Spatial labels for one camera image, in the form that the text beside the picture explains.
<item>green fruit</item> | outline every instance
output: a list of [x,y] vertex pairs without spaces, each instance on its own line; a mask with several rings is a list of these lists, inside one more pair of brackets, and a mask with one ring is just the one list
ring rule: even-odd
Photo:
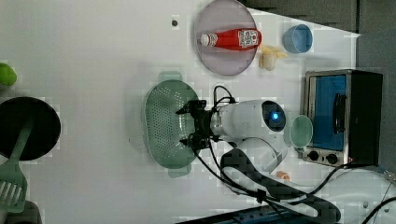
[[14,70],[6,63],[0,63],[0,83],[12,86],[17,81]]

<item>light green cup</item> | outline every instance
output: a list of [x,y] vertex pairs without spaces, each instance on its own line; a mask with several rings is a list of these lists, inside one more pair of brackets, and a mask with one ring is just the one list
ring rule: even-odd
[[0,83],[12,86],[17,81],[14,70],[6,63],[0,63]]
[[284,138],[286,144],[293,146],[297,151],[303,152],[311,142],[314,128],[309,117],[300,115],[295,118],[286,118]]

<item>bottle label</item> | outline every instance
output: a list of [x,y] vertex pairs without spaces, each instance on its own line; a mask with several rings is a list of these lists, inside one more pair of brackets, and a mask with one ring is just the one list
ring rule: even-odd
[[239,31],[239,46],[248,48],[259,43],[259,34],[255,30]]

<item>black cord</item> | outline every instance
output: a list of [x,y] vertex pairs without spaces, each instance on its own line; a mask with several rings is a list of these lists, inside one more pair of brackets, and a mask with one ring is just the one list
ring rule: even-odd
[[[193,153],[194,153],[195,156],[200,160],[200,162],[204,165],[204,167],[206,167],[206,169],[207,169],[213,176],[215,176],[218,180],[220,180],[220,181],[223,182],[224,184],[230,185],[230,186],[232,186],[232,187],[234,187],[234,188],[236,188],[236,189],[239,189],[239,190],[244,191],[244,192],[246,193],[245,195],[247,195],[247,196],[250,196],[250,197],[252,197],[252,198],[256,198],[256,195],[258,194],[256,191],[253,191],[253,190],[250,190],[250,189],[245,189],[244,187],[242,187],[242,186],[236,184],[236,183],[233,182],[226,174],[224,174],[224,172],[223,172],[221,169],[220,169],[220,172],[221,172],[224,176],[226,176],[226,178],[227,178],[228,180],[226,180],[226,179],[224,179],[224,178],[218,176],[212,169],[210,169],[209,165],[207,165],[206,162],[204,162],[204,160],[198,155],[198,153],[197,153],[195,150],[193,150]],[[266,199],[266,200],[271,200],[271,201],[274,201],[274,202],[279,202],[278,199],[273,198],[273,197],[264,196],[263,198]]]
[[[220,171],[220,173],[221,173],[221,176],[224,176],[225,178],[224,178],[224,180],[227,180],[227,182],[224,182],[224,184],[226,184],[226,185],[231,185],[230,183],[234,183],[235,185],[238,185],[238,184],[236,184],[235,182],[233,182],[231,179],[230,179],[230,177],[228,177],[226,174],[224,174],[224,172],[221,170],[221,168],[220,168],[220,166],[219,166],[219,163],[218,163],[218,160],[216,159],[216,156],[215,156],[215,152],[213,151],[213,147],[212,147],[212,143],[211,142],[209,142],[209,150],[210,150],[210,153],[212,154],[212,158],[213,158],[213,161],[215,161],[215,164],[216,164],[216,166],[218,167],[218,169],[219,169],[219,171]],[[234,189],[231,189],[230,187],[229,187],[229,189],[230,189],[230,191],[232,191],[232,192],[234,192],[235,194],[243,194],[243,195],[247,195],[247,196],[249,196],[249,194],[248,193],[243,193],[243,192],[239,192],[239,191],[236,191],[236,190],[234,190]]]
[[215,107],[218,106],[218,104],[220,104],[220,103],[230,103],[230,104],[234,104],[234,103],[235,103],[235,99],[234,99],[233,97],[231,97],[231,96],[224,96],[224,97],[220,98],[219,100],[217,100],[217,101],[215,102],[215,105],[214,105],[213,107],[215,108]]
[[240,189],[244,192],[246,192],[249,195],[252,195],[254,193],[253,190],[248,190],[248,189],[244,189],[242,187],[240,187],[239,185],[236,185],[234,182],[228,183],[228,181],[226,181],[225,179],[223,179],[222,177],[218,176],[212,169],[210,169],[210,167],[206,164],[206,162],[204,162],[204,160],[198,155],[198,153],[193,150],[193,153],[195,154],[195,156],[201,161],[201,163],[204,165],[204,167],[206,167],[206,169],[213,175],[215,176],[217,179],[219,179],[221,182],[229,184],[231,186],[233,186],[236,189]]
[[281,217],[281,220],[282,220],[283,222],[289,223],[289,222],[286,220],[286,218],[282,215],[282,213],[276,208],[276,205],[274,205],[272,202],[270,202],[270,201],[268,201],[268,200],[266,200],[266,199],[264,199],[264,201],[265,201],[266,203],[268,203],[268,205],[270,205],[270,207],[271,207],[274,211],[276,211],[276,213]]
[[392,198],[386,199],[384,202],[382,202],[381,204],[379,204],[379,205],[369,214],[369,216],[368,216],[366,219],[364,219],[364,221],[363,221],[361,224],[366,224],[366,223],[368,223],[368,221],[370,221],[370,218],[372,218],[373,215],[374,215],[376,212],[379,211],[379,209],[381,209],[381,208],[382,208],[383,206],[385,206],[387,203],[391,203],[391,202],[393,202],[393,201],[396,201],[396,197],[392,197]]
[[230,97],[233,97],[233,96],[231,95],[231,93],[227,90],[227,88],[225,88],[225,87],[223,87],[223,86],[216,86],[215,89],[213,90],[213,93],[214,93],[213,95],[216,94],[218,88],[224,89],[225,91],[227,91],[227,93],[228,93],[228,95],[229,95]]
[[359,167],[366,167],[369,165],[359,165],[359,164],[351,164],[351,163],[347,163],[347,164],[342,164],[340,166],[335,167],[335,169],[333,169],[329,175],[327,175],[326,179],[314,190],[312,190],[310,193],[308,194],[316,194],[318,191],[320,191],[326,184],[327,182],[329,182],[330,178],[332,178],[332,176],[341,168],[347,168],[347,169],[353,169],[353,168],[359,168]]

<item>red ketchup bottle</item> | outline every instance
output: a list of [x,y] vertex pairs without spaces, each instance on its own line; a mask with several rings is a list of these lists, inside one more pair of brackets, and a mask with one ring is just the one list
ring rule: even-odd
[[214,46],[230,50],[250,50],[262,42],[262,33],[254,28],[229,30],[201,36],[203,46]]

